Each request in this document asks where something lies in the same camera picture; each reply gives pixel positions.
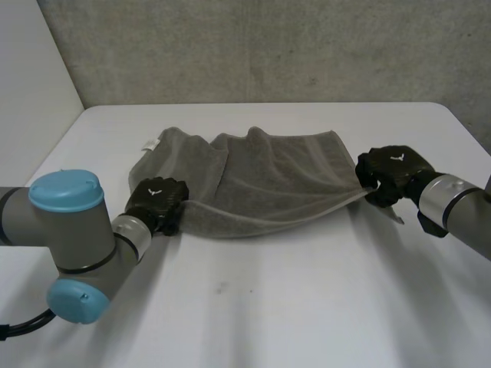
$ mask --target black band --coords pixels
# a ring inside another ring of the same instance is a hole
[[[130,239],[128,239],[126,236],[118,234],[117,232],[114,233],[114,237],[121,239],[123,242],[128,244],[130,246],[130,248],[133,249],[133,251],[135,252],[135,257],[137,257],[137,261],[140,259],[140,254],[138,253],[138,248],[135,247],[135,244],[133,244],[133,242]]]
[[[467,196],[469,193],[477,192],[478,190],[482,190],[482,189],[481,188],[468,188],[467,190],[460,192],[458,195],[456,195],[456,197],[454,199],[452,199],[450,201],[448,206],[445,208],[445,211],[443,212],[443,218],[442,218],[443,228],[447,229],[448,216],[450,216],[450,213],[452,212],[452,209],[457,204],[457,202],[460,201],[463,197]]]
[[[71,270],[68,270],[68,269],[62,268],[62,267],[58,267],[58,266],[56,266],[56,268],[62,274],[84,274],[85,272],[97,270],[99,267],[104,266],[106,263],[108,263],[114,257],[115,254],[116,254],[116,246],[114,246],[111,253],[105,259],[103,259],[102,261],[100,261],[96,264],[93,264],[91,266],[86,266],[86,267],[82,267],[82,268],[75,268],[75,269],[71,269]]]
[[[5,205],[8,202],[8,199],[12,197],[12,194],[17,192],[20,188],[12,188],[8,192],[5,193],[3,197],[0,198],[0,242],[6,244],[6,245],[12,245],[12,242],[10,239],[7,237],[5,234],[5,231],[3,230],[3,224],[2,224],[2,219],[3,219],[3,209],[5,208]]]

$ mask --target white wall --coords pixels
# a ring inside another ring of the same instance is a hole
[[[35,0],[0,0],[0,186],[23,186],[83,111]]]

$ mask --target towel tag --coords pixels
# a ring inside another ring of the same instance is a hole
[[[143,148],[141,149],[142,151],[153,151],[156,149],[156,147],[159,145],[160,140],[155,139],[155,140],[149,140],[148,142],[145,143]]]

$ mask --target gray wall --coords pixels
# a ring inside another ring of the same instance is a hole
[[[85,107],[433,101],[491,152],[489,0],[38,3]]]

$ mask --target light blue joint cap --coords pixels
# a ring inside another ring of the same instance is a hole
[[[99,179],[87,170],[57,171],[35,180],[29,189],[31,203],[49,212],[80,212],[104,200]]]
[[[56,280],[46,299],[54,314],[74,324],[95,322],[109,306],[109,299],[102,291],[67,278]]]

